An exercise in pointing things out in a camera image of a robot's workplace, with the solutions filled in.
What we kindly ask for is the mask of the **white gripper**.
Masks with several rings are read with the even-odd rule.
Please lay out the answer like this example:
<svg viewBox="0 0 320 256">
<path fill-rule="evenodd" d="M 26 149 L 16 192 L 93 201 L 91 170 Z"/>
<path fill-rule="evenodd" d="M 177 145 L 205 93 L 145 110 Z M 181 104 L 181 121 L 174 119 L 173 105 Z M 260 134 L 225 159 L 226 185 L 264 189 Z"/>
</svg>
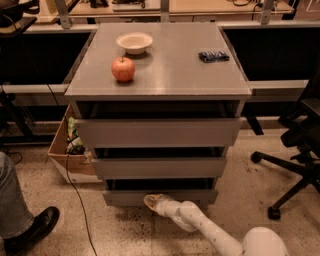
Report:
<svg viewBox="0 0 320 256">
<path fill-rule="evenodd" d="M 145 205 L 160 216 L 174 218 L 179 216 L 181 203 L 163 194 L 148 194 L 144 197 Z"/>
</svg>

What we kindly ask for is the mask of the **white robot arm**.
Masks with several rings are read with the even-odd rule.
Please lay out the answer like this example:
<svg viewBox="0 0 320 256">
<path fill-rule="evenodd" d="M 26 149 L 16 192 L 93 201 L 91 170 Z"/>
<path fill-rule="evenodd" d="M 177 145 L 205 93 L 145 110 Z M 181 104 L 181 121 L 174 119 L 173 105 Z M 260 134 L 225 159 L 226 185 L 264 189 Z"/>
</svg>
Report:
<svg viewBox="0 0 320 256">
<path fill-rule="evenodd" d="M 170 218 L 187 232 L 199 231 L 220 256 L 289 256 L 282 238 L 266 227 L 247 232 L 242 242 L 211 221 L 191 201 L 179 202 L 164 194 L 149 194 L 145 205 L 158 215 Z"/>
</svg>

